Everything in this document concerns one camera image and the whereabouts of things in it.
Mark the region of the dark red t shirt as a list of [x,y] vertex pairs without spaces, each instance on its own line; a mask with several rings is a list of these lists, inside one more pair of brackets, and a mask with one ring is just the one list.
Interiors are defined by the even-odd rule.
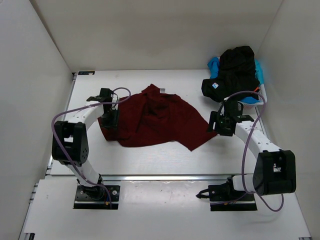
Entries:
[[217,133],[189,103],[176,94],[161,93],[151,84],[118,106],[117,128],[101,127],[107,141],[128,148],[178,142],[193,151]]

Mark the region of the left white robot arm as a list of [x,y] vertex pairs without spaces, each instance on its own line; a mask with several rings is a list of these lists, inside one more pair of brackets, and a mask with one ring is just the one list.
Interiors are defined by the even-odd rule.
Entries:
[[87,130],[98,121],[103,130],[118,126],[119,97],[114,90],[102,88],[99,95],[87,99],[85,108],[75,111],[66,121],[53,124],[52,157],[69,168],[82,191],[94,201],[110,201],[110,192],[103,186],[103,178],[90,164]]

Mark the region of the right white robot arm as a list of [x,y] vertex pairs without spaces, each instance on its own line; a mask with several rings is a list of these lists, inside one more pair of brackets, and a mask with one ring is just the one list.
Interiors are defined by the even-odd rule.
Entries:
[[253,173],[241,172],[231,178],[224,193],[230,200],[243,192],[259,196],[290,194],[296,191],[296,157],[291,150],[283,150],[256,128],[257,120],[243,114],[243,105],[231,100],[210,113],[208,131],[221,136],[237,136],[256,158]]

